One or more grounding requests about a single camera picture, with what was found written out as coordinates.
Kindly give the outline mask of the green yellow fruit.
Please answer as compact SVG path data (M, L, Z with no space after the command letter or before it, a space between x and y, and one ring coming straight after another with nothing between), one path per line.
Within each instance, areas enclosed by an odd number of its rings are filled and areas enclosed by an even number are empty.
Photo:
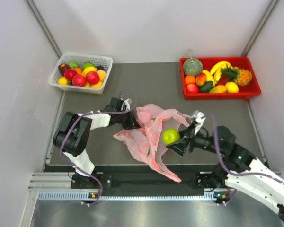
M162 134L162 140L165 145L170 145L181 140L180 133L175 128L166 129Z

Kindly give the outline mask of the pink printed plastic bag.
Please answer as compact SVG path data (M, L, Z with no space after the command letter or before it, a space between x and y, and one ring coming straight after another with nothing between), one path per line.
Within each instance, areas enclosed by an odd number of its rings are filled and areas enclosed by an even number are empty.
M188 127L191 123L190 116L176 109L164 110L155 104L138 107L136 111L141 128L122 130L114 138L127 146L135 160L148 164L152 170L174 182L181 182L162 162L161 157L168 150L162 141L162 134L169 128L177 130L181 125Z

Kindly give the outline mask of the dark green avocado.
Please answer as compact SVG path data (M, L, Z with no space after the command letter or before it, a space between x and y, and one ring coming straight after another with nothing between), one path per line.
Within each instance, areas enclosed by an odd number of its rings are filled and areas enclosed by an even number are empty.
M199 87L200 93L209 93L213 87L213 81L207 81L202 86Z

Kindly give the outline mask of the orange fruit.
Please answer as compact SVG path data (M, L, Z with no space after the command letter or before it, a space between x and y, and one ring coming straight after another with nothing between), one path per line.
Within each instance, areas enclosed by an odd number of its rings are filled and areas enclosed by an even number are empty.
M195 77L192 75L188 75L185 77L185 84L194 84L195 83Z

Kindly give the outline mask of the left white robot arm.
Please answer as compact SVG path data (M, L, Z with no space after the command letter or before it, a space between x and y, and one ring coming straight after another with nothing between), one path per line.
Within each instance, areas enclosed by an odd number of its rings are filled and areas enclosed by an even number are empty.
M98 182L95 165L90 160L86 146L91 130L120 124L124 130L140 128L131 108L131 99L113 97L103 111L66 112L53 137L53 145L73 165L84 185L91 188Z

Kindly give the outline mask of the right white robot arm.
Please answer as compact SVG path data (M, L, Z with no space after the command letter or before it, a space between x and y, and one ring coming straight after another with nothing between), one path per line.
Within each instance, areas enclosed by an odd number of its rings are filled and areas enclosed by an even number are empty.
M166 147L183 156L195 148L218 154L219 162L209 174L196 175L202 189L230 188L240 191L270 208L284 222L284 180L256 156L236 143L236 136L225 126L213 134L195 133L196 124L163 133Z

